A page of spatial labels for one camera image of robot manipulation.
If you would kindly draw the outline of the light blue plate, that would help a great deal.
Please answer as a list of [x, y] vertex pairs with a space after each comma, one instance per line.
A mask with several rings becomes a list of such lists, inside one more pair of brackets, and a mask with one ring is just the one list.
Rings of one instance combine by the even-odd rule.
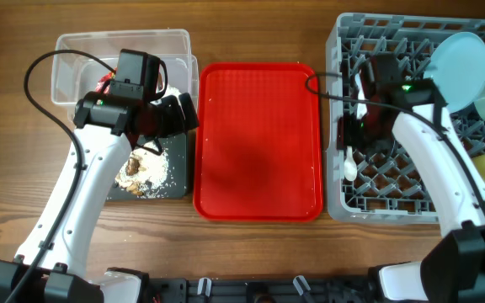
[[424, 70], [453, 114], [470, 106], [485, 87], [485, 43], [471, 32], [444, 40]]

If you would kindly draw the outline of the white napkin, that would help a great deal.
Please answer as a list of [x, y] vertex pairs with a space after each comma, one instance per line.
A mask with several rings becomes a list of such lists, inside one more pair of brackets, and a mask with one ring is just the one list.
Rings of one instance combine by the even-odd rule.
[[[168, 96], [174, 96], [175, 98], [177, 98], [179, 100], [180, 94], [181, 94], [181, 92], [176, 87], [173, 87], [170, 84], [168, 84], [167, 88], [166, 88], [166, 92], [163, 95], [163, 98], [166, 98]], [[158, 99], [158, 100], [155, 100], [155, 101], [151, 101], [151, 104], [160, 104], [160, 102], [161, 102], [161, 99]]]

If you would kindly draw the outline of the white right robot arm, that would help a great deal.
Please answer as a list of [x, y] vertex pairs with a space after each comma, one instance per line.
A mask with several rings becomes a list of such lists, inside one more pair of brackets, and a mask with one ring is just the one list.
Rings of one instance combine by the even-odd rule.
[[397, 141], [414, 163], [438, 215], [442, 238], [420, 262], [376, 270], [389, 301], [485, 302], [485, 183], [463, 148], [444, 97], [429, 79], [407, 81], [392, 55], [358, 73], [366, 114], [339, 122], [338, 147], [363, 153]]

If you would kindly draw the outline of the rice and food scraps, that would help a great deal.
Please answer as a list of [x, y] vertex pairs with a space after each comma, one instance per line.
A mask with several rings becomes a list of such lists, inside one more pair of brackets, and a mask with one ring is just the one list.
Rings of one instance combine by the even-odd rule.
[[161, 198], [168, 180], [168, 151], [156, 155], [136, 148], [115, 177], [115, 183], [138, 198]]

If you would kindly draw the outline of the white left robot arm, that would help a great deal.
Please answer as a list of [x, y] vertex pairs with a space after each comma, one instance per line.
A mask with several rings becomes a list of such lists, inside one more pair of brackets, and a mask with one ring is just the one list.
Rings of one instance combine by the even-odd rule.
[[157, 56], [122, 50], [112, 78], [87, 93], [66, 128], [71, 147], [36, 227], [10, 261], [0, 260], [0, 302], [149, 302], [147, 273], [109, 268], [85, 277], [93, 230], [117, 173], [139, 145], [197, 128], [191, 97], [167, 95]]

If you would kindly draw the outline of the white plastic spoon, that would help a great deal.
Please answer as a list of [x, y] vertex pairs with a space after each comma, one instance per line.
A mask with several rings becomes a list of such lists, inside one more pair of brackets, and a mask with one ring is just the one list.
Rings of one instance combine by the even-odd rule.
[[353, 157], [353, 148], [351, 146], [347, 146], [344, 159], [344, 178], [350, 182], [353, 182], [357, 178], [357, 173], [358, 169]]

